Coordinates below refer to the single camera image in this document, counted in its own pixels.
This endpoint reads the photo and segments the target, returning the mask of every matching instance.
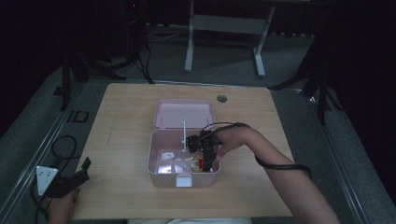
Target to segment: white desk stand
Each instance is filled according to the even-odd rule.
[[[194,53],[192,39],[194,30],[220,31],[260,35],[259,44],[253,48],[253,54],[258,76],[265,77],[264,66],[262,65],[262,46],[264,45],[265,37],[267,37],[274,11],[275,7],[270,7],[266,20],[197,15],[194,14],[194,1],[190,0],[189,45],[187,46],[184,70],[186,72],[191,72],[192,70],[192,55]]]

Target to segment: gray floor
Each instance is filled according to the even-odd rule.
[[[256,76],[252,57],[251,45],[254,38],[239,40],[242,45],[236,45],[236,41],[214,43],[210,41],[210,35],[197,34],[192,72],[187,74],[184,72],[186,36],[182,34],[161,40],[165,36],[149,37],[151,57],[148,70],[157,83],[259,87],[272,86],[292,77],[312,41],[299,36],[269,36],[262,54],[267,76],[260,78]],[[141,55],[143,60],[146,60],[148,52],[142,49]],[[117,73],[127,77],[125,82],[144,82],[138,66],[124,68]],[[83,149],[106,85],[112,81],[99,75],[92,76],[88,83],[74,83],[73,86],[78,92],[76,101],[72,102],[66,111],[60,112],[62,100],[59,96],[52,95],[55,88],[61,85],[60,70],[49,76],[0,140],[2,206],[9,204],[8,196],[15,193],[15,190],[12,190],[20,184],[19,180],[24,179],[20,174],[35,153],[40,148],[48,147],[55,137],[71,134],[78,139],[78,152]],[[326,195],[342,223],[396,223],[396,209],[378,180],[346,114],[330,104],[331,110],[326,111],[325,117],[327,126],[321,126],[315,116],[316,103],[297,91],[303,85],[304,81],[287,90],[273,92],[276,108],[295,160],[308,165],[314,171],[316,184]],[[62,119],[67,118],[72,110],[89,111],[88,121],[73,123]],[[51,128],[56,132],[48,133]],[[42,162],[46,163],[49,160],[50,156],[43,158]],[[76,163],[72,164],[69,172],[73,173],[75,168]],[[34,206],[28,195],[22,196],[15,204],[17,206],[12,210],[13,215],[9,223],[32,223]],[[289,217],[253,218],[254,223],[292,221]],[[121,222],[99,220],[74,223]]]

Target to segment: wooden table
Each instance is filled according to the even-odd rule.
[[[220,103],[219,95],[228,101]],[[156,188],[149,142],[156,104],[166,98],[211,100],[216,121],[245,122],[292,159],[265,88],[110,84],[81,157],[92,160],[91,179],[81,186],[74,219],[291,216],[246,147],[223,158],[211,187]]]

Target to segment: box lid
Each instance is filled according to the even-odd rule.
[[[154,125],[162,129],[202,129],[215,122],[212,102],[205,99],[161,99]]]

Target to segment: plastic storage box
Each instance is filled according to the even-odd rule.
[[[162,99],[157,104],[151,135],[148,171],[157,187],[208,187],[215,183],[219,162],[202,172],[202,151],[190,153],[186,137],[215,122],[211,101]]]

